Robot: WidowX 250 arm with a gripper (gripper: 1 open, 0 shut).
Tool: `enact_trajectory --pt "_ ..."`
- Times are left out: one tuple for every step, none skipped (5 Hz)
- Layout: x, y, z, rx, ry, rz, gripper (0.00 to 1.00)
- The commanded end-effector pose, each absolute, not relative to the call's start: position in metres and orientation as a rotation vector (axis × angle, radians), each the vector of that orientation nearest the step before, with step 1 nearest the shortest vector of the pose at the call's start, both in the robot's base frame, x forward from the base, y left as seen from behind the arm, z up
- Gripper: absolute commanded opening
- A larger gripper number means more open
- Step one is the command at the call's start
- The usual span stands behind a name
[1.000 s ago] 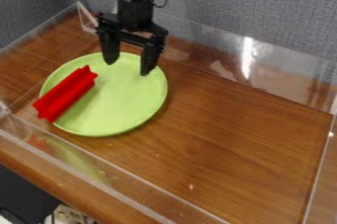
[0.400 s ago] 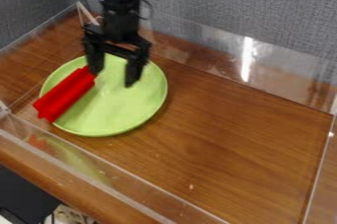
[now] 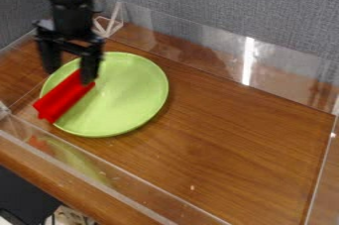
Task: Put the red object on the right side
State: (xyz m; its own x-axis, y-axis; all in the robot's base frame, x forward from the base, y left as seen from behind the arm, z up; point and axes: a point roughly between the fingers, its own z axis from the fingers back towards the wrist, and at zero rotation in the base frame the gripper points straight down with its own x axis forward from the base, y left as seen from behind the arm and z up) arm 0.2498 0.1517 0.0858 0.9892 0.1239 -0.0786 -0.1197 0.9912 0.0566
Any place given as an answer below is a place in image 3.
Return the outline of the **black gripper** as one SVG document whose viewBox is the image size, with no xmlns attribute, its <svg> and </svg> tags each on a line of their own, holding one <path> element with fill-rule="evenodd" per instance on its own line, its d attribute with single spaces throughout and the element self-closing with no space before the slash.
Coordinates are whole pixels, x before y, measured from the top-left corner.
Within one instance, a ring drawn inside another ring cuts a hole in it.
<svg viewBox="0 0 339 225">
<path fill-rule="evenodd" d="M 82 83 L 98 78 L 103 38 L 93 31 L 94 3 L 52 5 L 52 18 L 34 23 L 43 68 L 52 74 L 62 66 L 62 52 L 82 57 Z"/>
</svg>

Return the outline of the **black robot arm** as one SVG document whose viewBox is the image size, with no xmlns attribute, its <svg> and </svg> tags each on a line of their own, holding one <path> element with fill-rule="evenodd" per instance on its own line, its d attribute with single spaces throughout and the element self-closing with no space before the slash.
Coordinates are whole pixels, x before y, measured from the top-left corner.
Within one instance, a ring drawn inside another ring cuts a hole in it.
<svg viewBox="0 0 339 225">
<path fill-rule="evenodd" d="M 62 55 L 67 52 L 82 58 L 82 84 L 88 85 L 98 78 L 105 45 L 105 38 L 93 30 L 95 0 L 50 2 L 52 18 L 34 23 L 44 71 L 52 74 L 62 67 Z"/>
</svg>

